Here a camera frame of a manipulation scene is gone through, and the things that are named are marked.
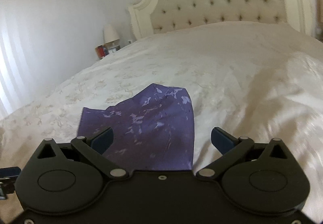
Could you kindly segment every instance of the lamp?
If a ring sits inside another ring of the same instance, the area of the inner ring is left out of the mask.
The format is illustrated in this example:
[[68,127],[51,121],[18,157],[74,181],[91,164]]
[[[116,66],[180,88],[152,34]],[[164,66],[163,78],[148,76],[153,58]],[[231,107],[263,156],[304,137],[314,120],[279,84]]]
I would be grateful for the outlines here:
[[114,27],[111,24],[108,24],[104,27],[104,42],[105,44],[110,43],[109,47],[116,46],[115,43],[119,41],[120,37],[117,33],[117,31],[114,29]]

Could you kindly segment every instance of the white bedspread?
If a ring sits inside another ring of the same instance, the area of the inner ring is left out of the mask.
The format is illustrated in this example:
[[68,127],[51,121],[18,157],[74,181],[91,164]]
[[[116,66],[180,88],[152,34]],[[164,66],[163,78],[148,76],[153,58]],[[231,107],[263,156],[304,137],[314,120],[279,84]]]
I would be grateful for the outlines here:
[[[287,25],[224,22],[158,34],[109,55],[0,122],[0,167],[24,167],[46,137],[75,137],[83,107],[106,109],[151,83],[185,87],[195,116],[195,170],[218,158],[214,126],[284,140],[310,179],[304,212],[323,220],[323,45]],[[0,217],[21,211],[15,195]]]

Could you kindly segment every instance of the purple garment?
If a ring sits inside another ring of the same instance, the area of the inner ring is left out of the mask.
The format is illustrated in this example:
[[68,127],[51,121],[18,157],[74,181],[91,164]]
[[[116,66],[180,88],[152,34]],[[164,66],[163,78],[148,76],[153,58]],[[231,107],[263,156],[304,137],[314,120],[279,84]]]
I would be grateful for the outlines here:
[[184,88],[151,84],[106,110],[84,108],[78,136],[110,126],[112,145],[103,156],[133,170],[192,170],[194,115]]

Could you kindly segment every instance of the wrinkled fabric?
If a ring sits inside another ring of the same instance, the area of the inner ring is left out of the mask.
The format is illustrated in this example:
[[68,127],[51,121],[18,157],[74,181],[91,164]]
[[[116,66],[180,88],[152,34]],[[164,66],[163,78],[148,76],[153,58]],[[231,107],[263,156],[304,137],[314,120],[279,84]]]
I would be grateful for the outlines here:
[[[194,110],[194,171],[220,157],[215,126],[282,138],[310,180],[303,212],[323,220],[323,44],[288,25],[221,22],[157,34],[108,55],[0,121],[0,167],[24,167],[39,143],[75,138],[83,107],[106,109],[152,83],[185,88]],[[15,195],[0,201],[8,221]]]
[[129,172],[192,170],[194,116],[184,88],[151,84],[106,110],[84,108],[78,136],[113,129],[103,156]]

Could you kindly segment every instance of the bed sheet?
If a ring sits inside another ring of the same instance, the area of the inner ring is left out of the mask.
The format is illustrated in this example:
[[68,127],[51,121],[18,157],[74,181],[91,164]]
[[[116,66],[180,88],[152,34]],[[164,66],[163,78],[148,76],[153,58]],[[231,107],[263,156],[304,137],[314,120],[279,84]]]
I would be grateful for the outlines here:
[[[288,25],[223,22],[158,34],[105,57],[0,121],[0,167],[24,167],[39,143],[76,136],[83,107],[106,109],[149,84],[184,87],[195,119],[194,170],[220,157],[220,126],[256,142],[279,137],[311,183],[303,209],[323,220],[323,45]],[[21,212],[11,195],[0,217]]]

